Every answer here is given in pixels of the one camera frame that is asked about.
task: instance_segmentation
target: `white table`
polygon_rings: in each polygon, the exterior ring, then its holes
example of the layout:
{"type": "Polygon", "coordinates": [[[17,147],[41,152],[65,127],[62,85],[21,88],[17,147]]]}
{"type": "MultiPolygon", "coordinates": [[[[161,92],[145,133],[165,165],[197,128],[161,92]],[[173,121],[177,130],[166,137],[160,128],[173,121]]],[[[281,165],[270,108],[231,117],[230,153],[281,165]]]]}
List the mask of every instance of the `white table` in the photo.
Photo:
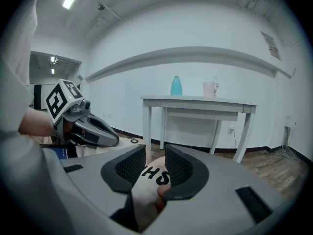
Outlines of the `white table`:
{"type": "Polygon", "coordinates": [[[210,154],[214,154],[221,131],[222,121],[237,121],[239,112],[246,113],[244,130],[233,159],[240,163],[246,152],[252,132],[256,111],[255,104],[230,98],[204,96],[144,95],[140,98],[143,100],[143,140],[149,145],[149,147],[151,147],[151,108],[162,108],[160,149],[164,148],[166,115],[216,120],[217,123],[210,148],[210,154]]]}

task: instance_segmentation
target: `baseboard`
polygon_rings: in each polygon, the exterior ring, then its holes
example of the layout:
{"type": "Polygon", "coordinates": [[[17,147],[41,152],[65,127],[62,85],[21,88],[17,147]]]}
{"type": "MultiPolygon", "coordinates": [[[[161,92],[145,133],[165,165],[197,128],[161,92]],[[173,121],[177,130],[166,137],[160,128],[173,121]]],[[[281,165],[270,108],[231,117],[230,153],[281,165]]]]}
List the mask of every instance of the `baseboard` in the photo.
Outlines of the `baseboard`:
{"type": "MultiPolygon", "coordinates": [[[[126,131],[122,131],[116,128],[113,128],[114,131],[129,136],[129,137],[134,137],[134,138],[139,138],[142,139],[142,136],[140,135],[136,135],[133,133],[129,133],[126,131]]],[[[159,144],[160,145],[160,140],[156,140],[156,139],[151,139],[151,143],[154,144],[159,144]]],[[[199,151],[203,151],[203,152],[210,152],[210,148],[208,147],[197,147],[197,146],[191,146],[191,145],[184,145],[184,144],[178,144],[178,143],[170,143],[170,142],[164,142],[165,144],[174,144],[174,145],[179,145],[179,146],[183,146],[183,147],[187,147],[187,148],[192,148],[195,150],[199,150],[199,151]]],[[[267,151],[268,147],[267,146],[262,146],[262,147],[252,147],[252,148],[247,148],[246,152],[254,152],[254,151],[267,151]]],[[[236,153],[236,149],[235,148],[216,148],[215,149],[215,153],[236,153]]]]}
{"type": "MultiPolygon", "coordinates": [[[[282,146],[278,146],[278,147],[275,147],[275,148],[269,148],[267,149],[268,152],[274,152],[274,151],[277,151],[279,149],[281,149],[282,146]]],[[[310,168],[313,168],[313,162],[312,160],[310,160],[309,158],[307,158],[306,156],[304,156],[302,153],[298,152],[297,150],[293,149],[292,147],[290,147],[290,150],[293,151],[299,159],[301,159],[303,162],[305,162],[310,168]]]]}

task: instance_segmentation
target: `person's fingers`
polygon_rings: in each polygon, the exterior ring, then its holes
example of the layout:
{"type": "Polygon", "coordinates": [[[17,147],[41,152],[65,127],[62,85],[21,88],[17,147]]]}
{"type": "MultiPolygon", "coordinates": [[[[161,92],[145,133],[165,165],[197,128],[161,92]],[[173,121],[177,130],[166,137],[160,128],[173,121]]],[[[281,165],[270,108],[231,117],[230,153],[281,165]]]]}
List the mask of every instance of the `person's fingers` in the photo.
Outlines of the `person's fingers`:
{"type": "Polygon", "coordinates": [[[164,193],[169,190],[171,188],[170,185],[161,185],[158,189],[157,189],[157,193],[159,195],[159,197],[156,200],[156,209],[157,209],[157,213],[160,213],[161,211],[163,211],[163,209],[165,208],[165,203],[163,200],[163,196],[164,193]]]}
{"type": "Polygon", "coordinates": [[[162,198],[164,196],[164,193],[171,188],[170,185],[161,185],[157,189],[157,194],[162,198]]]}
{"type": "Polygon", "coordinates": [[[73,123],[68,122],[68,121],[64,121],[64,124],[63,124],[63,132],[64,132],[64,133],[66,133],[66,132],[72,132],[72,129],[73,129],[73,123]]]}
{"type": "Polygon", "coordinates": [[[165,208],[164,200],[161,197],[158,197],[156,200],[157,213],[159,214],[161,211],[163,211],[164,208],[165,208]]]}

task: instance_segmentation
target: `pink cup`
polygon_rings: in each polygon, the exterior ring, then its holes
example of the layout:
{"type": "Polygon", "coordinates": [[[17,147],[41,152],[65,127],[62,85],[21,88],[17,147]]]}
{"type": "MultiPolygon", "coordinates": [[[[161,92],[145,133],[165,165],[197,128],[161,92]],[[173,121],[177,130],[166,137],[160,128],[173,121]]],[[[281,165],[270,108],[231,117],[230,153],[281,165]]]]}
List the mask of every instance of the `pink cup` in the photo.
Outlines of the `pink cup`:
{"type": "Polygon", "coordinates": [[[213,97],[214,95],[214,82],[203,83],[203,94],[206,97],[213,97]]]}

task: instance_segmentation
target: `wooden floor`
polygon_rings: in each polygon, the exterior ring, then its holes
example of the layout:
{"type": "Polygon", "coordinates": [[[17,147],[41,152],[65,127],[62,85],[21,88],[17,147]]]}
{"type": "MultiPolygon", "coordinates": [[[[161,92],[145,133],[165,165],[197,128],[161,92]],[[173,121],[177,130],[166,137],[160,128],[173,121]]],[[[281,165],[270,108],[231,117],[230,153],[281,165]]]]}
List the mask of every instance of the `wooden floor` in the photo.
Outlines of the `wooden floor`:
{"type": "MultiPolygon", "coordinates": [[[[165,156],[165,150],[160,150],[158,144],[153,143],[151,150],[152,160],[165,156]]],[[[234,155],[234,153],[214,154],[228,159],[233,159],[234,155]]],[[[309,172],[309,166],[305,162],[275,158],[267,151],[247,152],[241,164],[275,187],[288,200],[299,193],[309,172]]]]}

